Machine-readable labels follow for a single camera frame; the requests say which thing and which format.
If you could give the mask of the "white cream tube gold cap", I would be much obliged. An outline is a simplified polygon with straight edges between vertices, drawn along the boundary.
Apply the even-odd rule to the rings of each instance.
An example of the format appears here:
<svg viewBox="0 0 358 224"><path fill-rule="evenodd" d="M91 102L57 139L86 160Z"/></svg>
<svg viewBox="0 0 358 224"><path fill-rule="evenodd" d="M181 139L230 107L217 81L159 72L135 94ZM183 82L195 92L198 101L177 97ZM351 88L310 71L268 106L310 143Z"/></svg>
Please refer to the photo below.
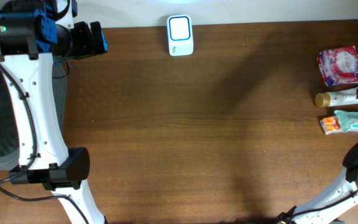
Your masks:
<svg viewBox="0 0 358 224"><path fill-rule="evenodd" d="M332 106L358 105L358 87L318 93L314 99L315 105L321 108Z"/></svg>

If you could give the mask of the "purple tissue pack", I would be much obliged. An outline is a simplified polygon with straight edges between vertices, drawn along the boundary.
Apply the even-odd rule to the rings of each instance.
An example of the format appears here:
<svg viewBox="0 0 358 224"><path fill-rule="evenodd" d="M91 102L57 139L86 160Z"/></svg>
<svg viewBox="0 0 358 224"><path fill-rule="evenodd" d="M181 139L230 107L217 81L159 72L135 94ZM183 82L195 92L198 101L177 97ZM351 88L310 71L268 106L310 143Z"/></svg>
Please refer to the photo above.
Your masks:
<svg viewBox="0 0 358 224"><path fill-rule="evenodd" d="M355 46L324 50L317 62L326 86L358 83L358 52Z"/></svg>

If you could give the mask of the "orange tissue packet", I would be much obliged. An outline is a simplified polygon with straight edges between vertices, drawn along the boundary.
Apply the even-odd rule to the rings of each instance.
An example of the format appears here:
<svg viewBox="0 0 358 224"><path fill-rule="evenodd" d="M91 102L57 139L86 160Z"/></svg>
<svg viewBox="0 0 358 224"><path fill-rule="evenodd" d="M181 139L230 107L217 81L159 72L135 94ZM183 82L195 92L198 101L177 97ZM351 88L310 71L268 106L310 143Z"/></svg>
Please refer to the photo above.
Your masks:
<svg viewBox="0 0 358 224"><path fill-rule="evenodd" d="M343 132L337 116L323 118L319 121L319 123L325 134L336 134Z"/></svg>

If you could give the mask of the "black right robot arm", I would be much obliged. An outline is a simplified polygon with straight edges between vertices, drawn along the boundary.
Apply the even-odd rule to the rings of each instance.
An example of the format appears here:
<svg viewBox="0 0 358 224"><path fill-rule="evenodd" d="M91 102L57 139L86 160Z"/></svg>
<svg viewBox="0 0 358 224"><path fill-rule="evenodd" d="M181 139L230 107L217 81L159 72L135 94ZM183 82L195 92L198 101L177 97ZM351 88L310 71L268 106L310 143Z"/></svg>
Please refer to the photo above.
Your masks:
<svg viewBox="0 0 358 224"><path fill-rule="evenodd" d="M358 104L358 87L319 96L331 98L323 106ZM326 134L358 133L358 112L336 110L334 116L320 121ZM346 154L339 177L308 203L281 213L274 223L317 224L334 223L337 218L358 205L358 143Z"/></svg>

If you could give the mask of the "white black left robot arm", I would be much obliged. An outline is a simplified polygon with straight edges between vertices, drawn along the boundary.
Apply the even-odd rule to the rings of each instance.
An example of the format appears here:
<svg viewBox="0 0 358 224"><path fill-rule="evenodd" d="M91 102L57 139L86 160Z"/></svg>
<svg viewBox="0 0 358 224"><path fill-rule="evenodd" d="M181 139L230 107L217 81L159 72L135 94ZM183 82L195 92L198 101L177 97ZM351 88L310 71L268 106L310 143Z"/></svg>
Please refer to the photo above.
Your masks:
<svg viewBox="0 0 358 224"><path fill-rule="evenodd" d="M88 185L90 154L68 148L53 97L53 66L105 54L99 22L74 22L75 0L9 1L0 9L0 71L19 137L19 163L7 177L14 185L42 184L72 223L106 223Z"/></svg>

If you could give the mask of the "teal snack bag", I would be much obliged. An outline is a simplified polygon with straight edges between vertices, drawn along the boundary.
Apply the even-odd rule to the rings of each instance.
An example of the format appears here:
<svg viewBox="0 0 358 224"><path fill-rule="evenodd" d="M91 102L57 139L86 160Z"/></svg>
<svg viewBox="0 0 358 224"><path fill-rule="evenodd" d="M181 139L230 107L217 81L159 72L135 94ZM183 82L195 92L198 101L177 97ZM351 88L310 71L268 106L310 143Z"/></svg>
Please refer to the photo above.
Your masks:
<svg viewBox="0 0 358 224"><path fill-rule="evenodd" d="M335 110L334 114L337 116L339 125L345 133L358 132L358 112Z"/></svg>

